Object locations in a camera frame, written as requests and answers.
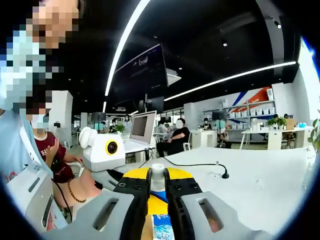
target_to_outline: black ceiling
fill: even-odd
[[[73,114],[101,112],[108,74],[118,42],[139,0],[86,0],[79,31],[53,51],[53,64],[63,72],[53,75],[56,90],[73,96]],[[117,67],[161,43],[166,67],[181,80],[163,93],[171,97],[183,91],[275,63],[297,60],[300,35],[291,21],[279,12],[270,14],[260,0],[151,0],[135,24]],[[266,20],[278,18],[282,28],[270,31]],[[274,35],[282,33],[283,59],[275,58]],[[282,71],[267,70],[235,78],[165,102],[165,109],[182,107],[221,95],[292,82],[297,66]],[[106,112],[113,111],[107,103]],[[124,104],[134,112],[132,102]]]

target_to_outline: laptop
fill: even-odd
[[[126,154],[152,149],[151,139],[157,111],[136,114],[132,119],[130,137],[124,144]]]

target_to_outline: white device casing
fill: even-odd
[[[125,146],[120,135],[98,134],[96,130],[85,127],[80,133],[79,141],[84,148],[84,165],[92,172],[114,169],[126,164]],[[107,151],[110,142],[117,144],[114,154]]]
[[[47,231],[54,190],[51,176],[41,165],[29,164],[6,186],[21,214],[37,232]]]

